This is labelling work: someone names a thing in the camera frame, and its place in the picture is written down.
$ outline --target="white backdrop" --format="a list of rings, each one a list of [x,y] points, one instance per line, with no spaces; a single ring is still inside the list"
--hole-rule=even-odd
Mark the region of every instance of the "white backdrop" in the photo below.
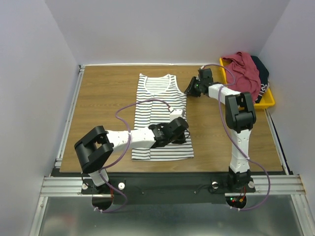
[[[289,0],[46,0],[80,64],[258,54]]]
[[[289,167],[315,216],[315,1],[291,0],[260,53],[270,71],[271,110]]]
[[[24,236],[78,71],[43,0],[2,2],[0,22],[0,235]]]

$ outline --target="yellow tray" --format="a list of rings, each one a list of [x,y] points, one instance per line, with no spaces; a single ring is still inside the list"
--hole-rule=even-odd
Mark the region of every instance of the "yellow tray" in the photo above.
[[[222,58],[220,58],[220,65],[227,66],[229,65],[229,63],[227,61],[224,61]],[[223,82],[226,84],[227,82],[226,82],[225,70],[222,67],[220,67],[220,71],[223,77]],[[270,88],[268,88],[268,90],[262,96],[261,101],[259,103],[255,103],[254,107],[255,107],[255,110],[260,110],[260,109],[266,109],[268,107],[272,107],[274,105],[275,105],[274,97],[271,93]]]

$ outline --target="wooden surface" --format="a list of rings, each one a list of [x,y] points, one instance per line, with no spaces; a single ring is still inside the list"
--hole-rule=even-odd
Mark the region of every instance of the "wooden surface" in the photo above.
[[[61,172],[80,172],[81,168],[73,145],[97,125],[108,130],[125,130],[115,118],[115,112],[136,100],[139,73],[149,77],[165,74],[177,76],[181,91],[188,86],[199,66],[87,66],[81,83],[69,136],[61,165]],[[221,80],[218,68],[213,77]],[[135,107],[120,113],[132,127]],[[257,122],[250,138],[250,158],[261,163],[268,171],[282,167],[271,136],[264,111],[256,112]],[[109,172],[204,172],[227,171],[231,160],[231,141],[224,132],[219,115],[218,101],[206,96],[187,98],[187,121],[191,132],[194,158],[180,161],[132,161],[131,151]],[[113,154],[106,164],[120,153]],[[252,171],[261,171],[251,165]]]

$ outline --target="striped tank top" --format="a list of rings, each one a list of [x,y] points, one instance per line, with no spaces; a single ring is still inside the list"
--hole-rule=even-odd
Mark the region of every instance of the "striped tank top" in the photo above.
[[[182,93],[176,81],[176,76],[165,75],[150,78],[140,74],[137,88],[137,102],[147,99],[160,99],[167,102],[174,109],[186,109],[186,95]],[[144,128],[150,124],[170,122],[170,111],[167,106],[158,101],[136,105],[134,129]],[[168,144],[158,148],[135,148],[132,150],[133,160],[143,161],[174,161],[193,158],[191,138],[186,138],[184,144]]]

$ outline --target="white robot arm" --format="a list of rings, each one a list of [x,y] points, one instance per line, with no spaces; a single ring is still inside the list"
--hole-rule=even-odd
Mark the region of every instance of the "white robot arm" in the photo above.
[[[198,72],[199,75],[191,79],[185,94],[200,97],[203,93],[225,104],[225,121],[230,128],[231,139],[234,142],[229,165],[228,185],[232,188],[244,186],[251,179],[250,166],[247,158],[235,145],[248,156],[250,134],[253,124],[256,122],[252,96],[249,92],[234,91],[214,82],[210,69],[201,68]]]
[[[169,110],[169,123],[151,124],[130,132],[105,130],[103,126],[92,129],[74,146],[82,172],[90,175],[95,186],[101,186],[105,184],[102,177],[109,181],[107,172],[102,167],[112,153],[126,148],[158,148],[169,143],[184,143],[184,132],[188,129],[188,124],[183,119],[185,111]]]
[[[239,96],[241,93],[238,91],[231,90],[227,87],[224,87],[222,84],[214,84],[212,86],[209,86],[209,97],[218,99],[219,97],[219,89],[221,89],[220,93],[220,101],[221,103],[225,104],[225,97],[230,95]],[[241,130],[239,133],[235,131],[234,129],[231,129],[231,137],[232,139],[238,144],[238,146],[241,148],[241,150],[248,155],[248,149],[249,149],[249,141],[250,141],[250,135],[251,131],[249,129]],[[247,170],[250,169],[250,166],[248,164],[248,160],[243,156],[243,154],[232,144],[232,159],[230,163],[230,168],[234,173],[244,173],[247,172]]]

